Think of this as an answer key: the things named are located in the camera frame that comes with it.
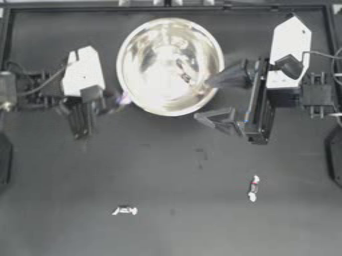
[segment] bowl rim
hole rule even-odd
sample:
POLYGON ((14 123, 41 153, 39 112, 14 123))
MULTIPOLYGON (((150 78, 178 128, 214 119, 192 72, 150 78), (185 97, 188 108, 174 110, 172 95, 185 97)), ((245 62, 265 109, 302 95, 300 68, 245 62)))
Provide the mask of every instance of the bowl rim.
POLYGON ((220 62, 218 72, 221 72, 225 69, 225 57, 224 57, 222 48, 220 46, 220 43, 218 43, 217 39, 212 35, 212 33, 205 29, 205 27, 202 27, 196 22, 193 22, 188 19, 184 19, 184 18, 172 17, 172 18, 158 18, 158 19, 154 19, 151 21, 147 21, 139 27, 137 27, 135 30, 130 33, 130 35, 126 37, 126 39, 123 41, 123 44, 121 46, 121 49, 119 49, 118 57, 117 57, 117 76, 118 76, 119 84, 121 84, 121 87, 122 87, 123 91, 129 94, 133 102, 145 111, 147 111, 147 112, 150 112, 155 115, 160 115, 160 116, 184 116, 184 115, 192 114, 196 111, 198 111, 210 102, 210 100, 214 98, 214 96, 218 92, 218 88, 213 88, 210 93, 204 97, 204 99, 196 105, 193 105, 192 107, 188 107, 188 108, 185 108, 182 110, 177 110, 177 111, 164 111, 164 110, 158 110, 157 108, 149 107, 145 104, 142 104, 142 102, 139 101, 139 99, 137 98, 134 93, 131 93, 130 87, 127 86, 126 80, 125 80, 125 77, 123 77, 123 65, 122 65, 122 63, 123 63, 126 49, 127 49, 129 44, 131 43, 133 38, 143 30, 162 24, 164 22, 170 23, 170 21, 182 22, 185 24, 189 24, 193 28, 196 28, 198 31, 201 31, 201 33, 205 34, 205 36, 209 38, 210 42, 213 43, 214 49, 216 49, 217 54, 218 54, 218 62, 220 62))

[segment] small white object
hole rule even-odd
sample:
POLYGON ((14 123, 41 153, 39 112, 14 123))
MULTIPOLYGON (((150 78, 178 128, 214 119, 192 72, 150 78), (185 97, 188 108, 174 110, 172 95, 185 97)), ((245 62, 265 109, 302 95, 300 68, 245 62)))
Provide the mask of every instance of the small white object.
POLYGON ((130 207, 130 206, 119 206, 117 210, 113 212, 113 215, 117 216, 118 214, 138 214, 138 208, 137 207, 130 207))
POLYGON ((298 79, 290 78, 281 70, 269 71, 266 86, 269 89, 297 88, 310 66, 312 30, 294 16, 274 29, 270 64, 292 54, 304 63, 304 71, 298 79))
POLYGON ((164 0, 154 0, 154 6, 162 6, 164 0))
POLYGON ((260 176, 254 175, 252 184, 250 184, 250 192, 249 192, 249 197, 250 197, 250 201, 256 202, 257 201, 257 193, 258 193, 258 185, 261 182, 261 178, 260 176))
POLYGON ((173 0, 173 6, 184 6, 184 0, 173 0))
POLYGON ((81 97, 81 90, 94 85, 101 86, 103 90, 106 89, 99 53, 93 46, 70 53, 69 65, 62 79, 66 96, 81 97))
POLYGON ((131 0, 119 0, 119 6, 130 6, 131 0))
POLYGON ((341 116, 342 116, 342 113, 333 113, 333 114, 331 114, 329 116, 341 117, 341 116))
POLYGON ((216 0, 204 0, 204 5, 206 5, 206 6, 216 5, 216 0))
POLYGON ((130 105, 133 103, 131 97, 127 92, 123 92, 119 99, 119 105, 130 105))

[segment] black frame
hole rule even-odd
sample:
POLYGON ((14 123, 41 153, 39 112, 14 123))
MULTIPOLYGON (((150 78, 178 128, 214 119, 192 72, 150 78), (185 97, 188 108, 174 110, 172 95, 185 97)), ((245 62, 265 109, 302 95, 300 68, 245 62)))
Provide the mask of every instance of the black frame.
MULTIPOLYGON (((332 4, 233 4, 229 1, 221 2, 216 6, 170 6, 170 1, 165 1, 165 6, 134 6, 119 7, 118 1, 115 2, 71 2, 71 3, 7 3, 3 4, 3 22, 2 22, 2 39, 0 39, 0 66, 5 68, 5 60, 7 58, 9 49, 11 47, 11 32, 14 15, 18 11, 51 11, 54 12, 73 12, 73 11, 122 11, 123 9, 130 11, 218 11, 226 12, 249 12, 249 11, 322 11, 324 21, 328 34, 328 46, 331 54, 335 54, 339 50, 339 37, 335 23, 335 14, 332 4)), ((342 71, 342 64, 337 63, 337 72, 342 71)), ((340 99, 340 109, 342 105, 342 90, 340 86, 336 86, 340 99)))

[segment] black cable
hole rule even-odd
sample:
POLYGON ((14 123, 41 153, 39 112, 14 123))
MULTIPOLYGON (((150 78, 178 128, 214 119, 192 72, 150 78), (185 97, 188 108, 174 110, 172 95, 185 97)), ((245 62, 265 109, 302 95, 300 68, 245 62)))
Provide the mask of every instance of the black cable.
POLYGON ((65 72, 65 70, 67 69, 69 65, 66 65, 65 67, 62 67, 58 72, 33 90, 18 93, 18 97, 26 97, 37 92, 39 92, 45 87, 47 87, 51 82, 58 78, 58 76, 65 72))
POLYGON ((27 78, 30 84, 31 84, 33 86, 35 86, 35 81, 34 81, 34 79, 30 77, 26 68, 25 68, 18 62, 15 62, 15 61, 13 61, 13 60, 7 60, 7 61, 6 61, 6 67, 7 67, 7 69, 10 69, 10 66, 11 66, 11 65, 17 66, 17 67, 21 69, 21 75, 23 75, 23 76, 27 78))

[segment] metal bowl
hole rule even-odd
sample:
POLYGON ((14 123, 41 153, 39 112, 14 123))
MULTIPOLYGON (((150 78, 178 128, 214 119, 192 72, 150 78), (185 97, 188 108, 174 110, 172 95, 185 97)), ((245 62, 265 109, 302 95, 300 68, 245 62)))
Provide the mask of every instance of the metal bowl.
POLYGON ((205 81, 224 68, 224 53, 213 35, 178 18, 139 26, 117 59, 123 90, 139 107, 162 116, 186 115, 206 105, 218 89, 205 81))

